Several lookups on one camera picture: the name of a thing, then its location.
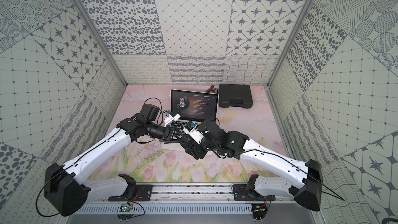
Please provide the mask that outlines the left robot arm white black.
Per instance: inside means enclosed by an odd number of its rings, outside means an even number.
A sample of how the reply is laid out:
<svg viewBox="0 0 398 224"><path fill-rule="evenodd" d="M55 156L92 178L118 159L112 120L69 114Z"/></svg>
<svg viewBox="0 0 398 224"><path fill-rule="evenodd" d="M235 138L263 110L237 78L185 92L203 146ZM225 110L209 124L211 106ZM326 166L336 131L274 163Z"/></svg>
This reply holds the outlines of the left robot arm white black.
<svg viewBox="0 0 398 224"><path fill-rule="evenodd" d="M139 113L120 121L110 134L87 151L61 166L52 164L46 169L45 184L39 193L64 217L92 201L107 198L129 202L135 199L139 194L136 181L127 174L96 181L88 178L106 160L141 136L180 142L179 132L170 127L170 123L178 120L180 115L177 111L169 111L163 123L156 124L160 111L155 105L144 104Z"/></svg>

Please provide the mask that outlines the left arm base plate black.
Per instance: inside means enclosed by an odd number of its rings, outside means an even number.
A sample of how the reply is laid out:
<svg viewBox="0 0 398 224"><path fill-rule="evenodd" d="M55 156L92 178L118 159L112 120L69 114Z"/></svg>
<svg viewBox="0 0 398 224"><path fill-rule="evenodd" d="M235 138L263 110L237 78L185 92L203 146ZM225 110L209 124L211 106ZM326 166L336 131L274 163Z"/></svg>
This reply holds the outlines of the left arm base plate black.
<svg viewBox="0 0 398 224"><path fill-rule="evenodd" d="M149 202L152 195L153 185L139 184L128 185L126 191L121 196L112 196L108 198L109 202L122 201L144 201Z"/></svg>

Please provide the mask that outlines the silver laptop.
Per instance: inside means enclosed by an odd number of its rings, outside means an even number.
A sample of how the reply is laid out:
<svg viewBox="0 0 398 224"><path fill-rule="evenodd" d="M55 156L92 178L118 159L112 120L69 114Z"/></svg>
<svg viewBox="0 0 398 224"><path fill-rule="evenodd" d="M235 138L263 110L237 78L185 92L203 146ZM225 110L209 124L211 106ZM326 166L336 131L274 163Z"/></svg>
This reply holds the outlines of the silver laptop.
<svg viewBox="0 0 398 224"><path fill-rule="evenodd" d="M168 126L184 133L183 128L190 121L197 125L206 119L215 121L218 98L215 93L172 89L170 111L177 111L180 118Z"/></svg>

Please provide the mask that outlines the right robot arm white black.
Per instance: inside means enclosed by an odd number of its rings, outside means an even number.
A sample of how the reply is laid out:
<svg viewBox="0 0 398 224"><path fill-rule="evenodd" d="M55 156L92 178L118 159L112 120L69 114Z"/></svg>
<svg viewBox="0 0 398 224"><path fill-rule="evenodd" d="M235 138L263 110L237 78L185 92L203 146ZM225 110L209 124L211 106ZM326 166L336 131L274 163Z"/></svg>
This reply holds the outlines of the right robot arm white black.
<svg viewBox="0 0 398 224"><path fill-rule="evenodd" d="M300 206L314 212L321 210L323 194L343 200L343 197L323 183L318 161L310 159L304 162L286 157L240 132L226 132L211 120L200 124L188 122L182 133L186 140L181 142L181 146L197 160L203 159L211 151L220 159L233 158L256 164L283 178L287 183L286 186L276 189L267 186L260 176L255 176L249 180L248 187L260 195L282 194L292 197Z"/></svg>

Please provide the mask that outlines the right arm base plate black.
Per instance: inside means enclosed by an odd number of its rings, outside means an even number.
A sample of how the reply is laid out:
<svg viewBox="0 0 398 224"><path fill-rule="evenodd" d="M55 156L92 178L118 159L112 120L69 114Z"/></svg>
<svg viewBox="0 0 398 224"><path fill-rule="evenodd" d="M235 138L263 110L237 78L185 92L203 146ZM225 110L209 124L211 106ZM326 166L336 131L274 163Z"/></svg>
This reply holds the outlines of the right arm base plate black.
<svg viewBox="0 0 398 224"><path fill-rule="evenodd" d="M276 197L273 195L262 196L254 189L247 190L246 184L234 184L231 187L234 196L234 201L275 201Z"/></svg>

